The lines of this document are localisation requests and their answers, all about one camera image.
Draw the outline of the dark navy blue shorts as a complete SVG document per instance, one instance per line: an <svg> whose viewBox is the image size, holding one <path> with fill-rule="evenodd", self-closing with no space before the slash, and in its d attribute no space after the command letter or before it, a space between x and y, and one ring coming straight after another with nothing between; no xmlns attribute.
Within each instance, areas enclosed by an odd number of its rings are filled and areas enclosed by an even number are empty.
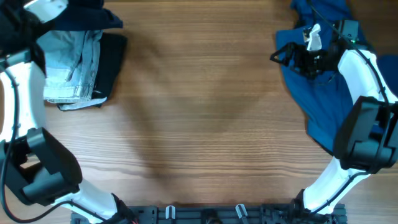
<svg viewBox="0 0 398 224"><path fill-rule="evenodd" d="M104 0L69 0L67 8L53 20L53 29L86 31L123 28L123 21L104 8Z"/></svg>

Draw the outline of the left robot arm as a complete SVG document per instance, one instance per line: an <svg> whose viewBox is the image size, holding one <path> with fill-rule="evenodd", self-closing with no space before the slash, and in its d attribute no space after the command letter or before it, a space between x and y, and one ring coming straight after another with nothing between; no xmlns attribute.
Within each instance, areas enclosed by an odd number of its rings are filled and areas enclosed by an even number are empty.
<svg viewBox="0 0 398 224"><path fill-rule="evenodd" d="M67 7L67 1L1 2L1 192L46 213L67 208L89 223L137 223L120 198L83 178L76 157L45 128L45 56L37 39Z"/></svg>

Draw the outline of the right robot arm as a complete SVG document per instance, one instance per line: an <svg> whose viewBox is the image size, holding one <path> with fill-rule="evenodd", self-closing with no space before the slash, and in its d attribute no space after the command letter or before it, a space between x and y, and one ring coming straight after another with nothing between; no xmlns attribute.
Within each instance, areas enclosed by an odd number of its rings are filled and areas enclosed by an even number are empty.
<svg viewBox="0 0 398 224"><path fill-rule="evenodd" d="M296 217L322 220L356 184L397 162L397 97L355 20L280 32L270 59L307 114L308 134L332 156L295 201Z"/></svg>

